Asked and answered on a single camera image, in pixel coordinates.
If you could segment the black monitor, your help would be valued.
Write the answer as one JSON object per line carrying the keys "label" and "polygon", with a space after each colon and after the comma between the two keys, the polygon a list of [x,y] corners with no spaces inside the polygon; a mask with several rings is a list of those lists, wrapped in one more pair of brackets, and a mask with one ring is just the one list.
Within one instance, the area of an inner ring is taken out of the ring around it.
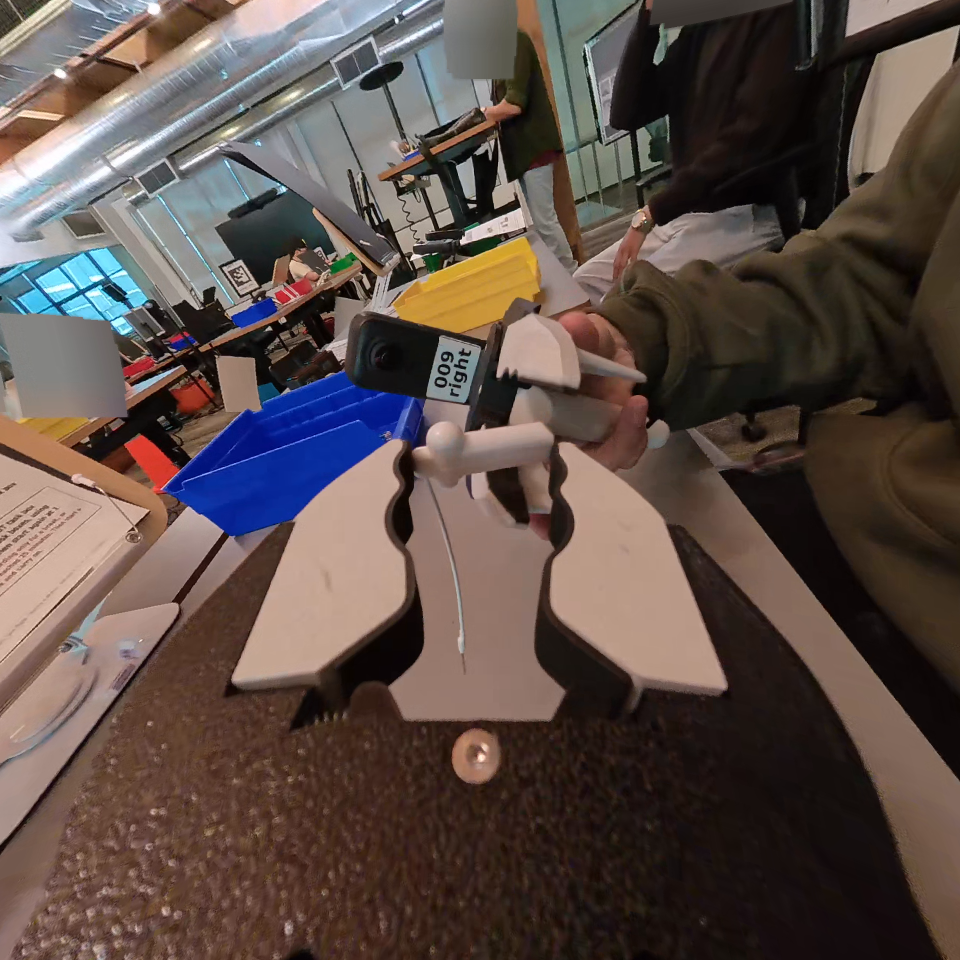
{"label": "black monitor", "polygon": [[232,259],[241,260],[260,284],[270,282],[278,259],[297,250],[337,254],[312,205],[289,190],[271,189],[234,208],[214,230]]}

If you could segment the blue divided plastic bin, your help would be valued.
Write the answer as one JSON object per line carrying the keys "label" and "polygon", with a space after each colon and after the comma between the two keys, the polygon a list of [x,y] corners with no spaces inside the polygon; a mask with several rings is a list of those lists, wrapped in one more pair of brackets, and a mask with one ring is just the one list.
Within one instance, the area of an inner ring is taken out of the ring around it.
{"label": "blue divided plastic bin", "polygon": [[231,537],[289,522],[385,443],[418,444],[424,404],[330,375],[237,415],[164,492]]}

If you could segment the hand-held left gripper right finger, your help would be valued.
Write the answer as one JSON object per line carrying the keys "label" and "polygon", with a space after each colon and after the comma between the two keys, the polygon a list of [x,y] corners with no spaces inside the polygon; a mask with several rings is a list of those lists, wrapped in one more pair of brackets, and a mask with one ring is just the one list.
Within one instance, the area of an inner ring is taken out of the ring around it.
{"label": "hand-held left gripper right finger", "polygon": [[716,697],[719,655],[668,525],[636,490],[579,447],[553,451],[552,552],[534,628],[559,713],[632,714],[648,691]]}

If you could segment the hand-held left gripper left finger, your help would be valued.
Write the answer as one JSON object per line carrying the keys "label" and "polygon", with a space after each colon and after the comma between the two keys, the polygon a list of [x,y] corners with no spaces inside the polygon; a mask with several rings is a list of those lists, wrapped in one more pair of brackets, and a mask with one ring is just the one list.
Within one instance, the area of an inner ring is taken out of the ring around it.
{"label": "hand-held left gripper left finger", "polygon": [[424,651],[414,561],[412,446],[392,439],[297,515],[231,684],[316,688],[335,702],[390,686]]}

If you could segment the grey display board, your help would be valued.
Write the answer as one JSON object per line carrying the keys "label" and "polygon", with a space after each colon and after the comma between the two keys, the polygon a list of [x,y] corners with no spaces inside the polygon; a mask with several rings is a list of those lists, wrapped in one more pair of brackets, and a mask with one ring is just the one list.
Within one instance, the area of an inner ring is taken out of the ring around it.
{"label": "grey display board", "polygon": [[325,186],[278,154],[256,145],[228,140],[217,146],[226,159],[286,187],[306,201],[329,234],[336,235],[379,279],[389,278],[401,263],[400,253],[355,210]]}

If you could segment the yellow plastic bin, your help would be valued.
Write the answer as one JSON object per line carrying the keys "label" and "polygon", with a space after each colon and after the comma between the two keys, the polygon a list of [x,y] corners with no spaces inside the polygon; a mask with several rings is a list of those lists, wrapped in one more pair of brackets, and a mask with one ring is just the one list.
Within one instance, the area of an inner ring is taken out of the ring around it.
{"label": "yellow plastic bin", "polygon": [[466,333],[499,321],[516,300],[534,304],[541,290],[539,259],[520,236],[415,281],[392,309],[406,322]]}

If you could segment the person's right hand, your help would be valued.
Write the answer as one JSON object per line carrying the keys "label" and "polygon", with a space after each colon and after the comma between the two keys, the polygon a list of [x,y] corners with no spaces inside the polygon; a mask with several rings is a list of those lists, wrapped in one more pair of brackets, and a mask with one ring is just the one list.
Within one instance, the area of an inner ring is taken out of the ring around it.
{"label": "person's right hand", "polygon": [[[568,311],[558,317],[577,348],[634,369],[636,354],[627,338],[609,320],[591,312]],[[617,421],[601,440],[579,441],[588,457],[612,473],[632,469],[647,449],[649,404],[646,396],[634,394],[635,384],[622,377],[583,374],[580,395],[619,408]]]}

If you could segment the wooden standing desk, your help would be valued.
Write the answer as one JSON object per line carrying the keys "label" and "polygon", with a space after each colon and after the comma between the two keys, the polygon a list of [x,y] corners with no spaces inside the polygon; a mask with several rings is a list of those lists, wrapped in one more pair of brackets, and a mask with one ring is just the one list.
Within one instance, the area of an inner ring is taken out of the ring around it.
{"label": "wooden standing desk", "polygon": [[435,151],[428,150],[426,145],[420,150],[413,149],[412,158],[391,164],[378,174],[378,180],[392,183],[404,174],[414,175],[418,180],[436,179],[447,200],[453,225],[458,229],[485,222],[494,216],[494,193],[500,167],[496,123],[486,117],[486,123],[439,144]]}

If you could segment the white board stand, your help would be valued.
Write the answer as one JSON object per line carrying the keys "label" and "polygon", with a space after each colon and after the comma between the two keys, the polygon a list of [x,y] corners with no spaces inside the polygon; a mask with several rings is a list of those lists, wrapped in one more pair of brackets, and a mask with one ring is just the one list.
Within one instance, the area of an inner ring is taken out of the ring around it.
{"label": "white board stand", "polygon": [[1,844],[19,830],[181,614],[176,603],[99,618],[70,636],[2,710]]}

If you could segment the silver ventilation duct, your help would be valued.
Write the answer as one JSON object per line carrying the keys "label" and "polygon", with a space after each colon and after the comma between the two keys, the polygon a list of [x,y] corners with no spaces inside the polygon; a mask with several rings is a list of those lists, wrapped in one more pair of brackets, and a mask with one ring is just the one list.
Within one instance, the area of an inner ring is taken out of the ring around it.
{"label": "silver ventilation duct", "polygon": [[236,7],[3,163],[4,230],[32,236],[87,206],[410,5],[254,1]]}

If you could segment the ceiling vent grille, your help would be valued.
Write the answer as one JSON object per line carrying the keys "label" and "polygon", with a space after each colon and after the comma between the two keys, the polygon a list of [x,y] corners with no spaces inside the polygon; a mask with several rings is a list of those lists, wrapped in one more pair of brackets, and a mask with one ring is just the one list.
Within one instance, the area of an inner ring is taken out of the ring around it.
{"label": "ceiling vent grille", "polygon": [[346,90],[382,66],[378,43],[369,35],[330,59],[330,66],[342,90]]}

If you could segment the black floor lamp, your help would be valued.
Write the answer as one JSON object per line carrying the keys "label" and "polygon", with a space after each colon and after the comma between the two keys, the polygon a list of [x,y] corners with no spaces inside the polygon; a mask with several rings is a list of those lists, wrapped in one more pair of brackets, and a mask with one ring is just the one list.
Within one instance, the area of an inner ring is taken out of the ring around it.
{"label": "black floor lamp", "polygon": [[[366,75],[359,81],[360,89],[364,90],[365,92],[374,90],[380,90],[383,92],[397,132],[397,138],[395,138],[393,141],[390,141],[390,150],[396,154],[400,163],[407,162],[408,160],[412,159],[414,153],[416,152],[416,150],[413,149],[411,141],[404,129],[402,117],[391,90],[391,83],[402,76],[403,69],[404,66],[402,62],[399,61],[382,63],[367,72]],[[417,222],[414,220],[413,214],[406,204],[406,199],[408,197],[413,197],[417,201],[425,203],[426,210],[429,212],[431,210],[428,202],[429,198],[425,198],[424,189],[421,186],[418,186],[420,181],[414,174],[402,174],[400,178],[394,179],[391,183],[393,184],[397,198],[400,201],[412,241],[414,244],[417,244],[422,241],[423,237],[420,233],[418,233],[419,228],[417,227]]]}

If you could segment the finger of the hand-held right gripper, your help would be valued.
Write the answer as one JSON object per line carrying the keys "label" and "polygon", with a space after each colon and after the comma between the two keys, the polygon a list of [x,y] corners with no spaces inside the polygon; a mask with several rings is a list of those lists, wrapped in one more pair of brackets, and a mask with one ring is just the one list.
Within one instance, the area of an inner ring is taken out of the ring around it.
{"label": "finger of the hand-held right gripper", "polygon": [[579,391],[581,366],[569,331],[538,313],[508,324],[501,342],[501,378],[544,389]]}
{"label": "finger of the hand-held right gripper", "polygon": [[553,505],[549,491],[554,443],[484,444],[470,454],[468,493],[491,519],[510,527],[527,527]]}

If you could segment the white plastic knob piece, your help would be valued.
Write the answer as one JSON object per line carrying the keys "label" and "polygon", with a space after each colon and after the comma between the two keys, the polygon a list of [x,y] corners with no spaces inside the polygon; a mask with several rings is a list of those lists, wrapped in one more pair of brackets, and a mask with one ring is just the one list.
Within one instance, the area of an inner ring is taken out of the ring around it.
{"label": "white plastic knob piece", "polygon": [[546,462],[555,441],[554,433],[539,422],[470,431],[439,422],[413,450],[414,472],[452,488],[467,476]]}

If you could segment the instruction sheet board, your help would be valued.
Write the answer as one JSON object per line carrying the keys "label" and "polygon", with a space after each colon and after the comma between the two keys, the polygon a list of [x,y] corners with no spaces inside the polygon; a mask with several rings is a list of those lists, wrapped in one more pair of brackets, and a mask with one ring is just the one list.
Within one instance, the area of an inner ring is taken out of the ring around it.
{"label": "instruction sheet board", "polygon": [[1,700],[46,666],[160,538],[158,495],[1,417]]}

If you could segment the black bag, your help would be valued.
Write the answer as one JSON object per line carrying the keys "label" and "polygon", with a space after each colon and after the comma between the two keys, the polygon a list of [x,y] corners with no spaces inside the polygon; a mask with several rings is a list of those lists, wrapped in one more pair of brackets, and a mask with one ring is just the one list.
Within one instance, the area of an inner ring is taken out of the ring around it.
{"label": "black bag", "polygon": [[448,123],[428,130],[426,133],[416,134],[412,140],[412,145],[416,150],[421,150],[425,145],[429,151],[435,152],[438,145],[452,138],[461,137],[486,122],[484,110],[475,106],[472,110],[461,114]]}

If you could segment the person's right forearm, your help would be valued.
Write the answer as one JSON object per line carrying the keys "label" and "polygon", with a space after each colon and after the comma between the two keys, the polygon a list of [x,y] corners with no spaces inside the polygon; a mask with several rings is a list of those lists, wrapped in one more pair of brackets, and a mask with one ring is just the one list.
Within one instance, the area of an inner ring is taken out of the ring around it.
{"label": "person's right forearm", "polygon": [[855,399],[958,416],[959,74],[888,162],[813,231],[729,270],[642,262],[599,313],[627,340],[655,414],[685,428],[760,402]]}

